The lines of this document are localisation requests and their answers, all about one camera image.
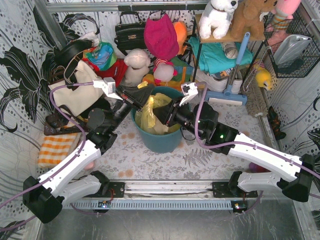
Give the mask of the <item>yellow plastic trash bag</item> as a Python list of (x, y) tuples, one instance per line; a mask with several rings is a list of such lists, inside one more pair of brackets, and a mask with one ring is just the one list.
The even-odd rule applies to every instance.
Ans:
[(178, 123), (167, 126), (163, 123), (162, 107), (168, 107), (172, 100), (181, 97), (182, 93), (172, 87), (155, 86), (142, 110), (133, 114), (133, 120), (138, 130), (147, 134), (164, 136), (177, 132), (181, 127)]

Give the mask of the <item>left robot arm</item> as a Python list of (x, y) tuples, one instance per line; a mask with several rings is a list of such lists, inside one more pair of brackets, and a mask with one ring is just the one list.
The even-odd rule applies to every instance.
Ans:
[(22, 202), (43, 224), (56, 218), (63, 206), (82, 197), (108, 191), (110, 181), (99, 171), (75, 182), (71, 180), (112, 147), (117, 138), (116, 128), (131, 109), (143, 108), (155, 88), (153, 84), (141, 88), (110, 87), (103, 80), (84, 85), (102, 89), (109, 98), (116, 99), (116, 103), (110, 110), (93, 109), (86, 124), (89, 133), (84, 133), (82, 144), (47, 173), (38, 178), (30, 176), (24, 181)]

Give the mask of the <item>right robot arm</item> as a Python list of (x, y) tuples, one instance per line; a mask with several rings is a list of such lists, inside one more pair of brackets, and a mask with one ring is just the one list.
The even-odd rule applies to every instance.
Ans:
[(193, 111), (181, 105), (182, 98), (152, 110), (158, 120), (170, 127), (181, 125), (194, 134), (204, 148), (218, 154), (245, 159), (266, 169), (265, 172), (235, 171), (227, 184), (227, 193), (243, 197), (253, 191), (280, 191), (291, 200), (305, 203), (315, 177), (315, 159), (309, 154), (290, 155), (258, 143), (237, 129), (220, 123), (219, 113), (207, 102)]

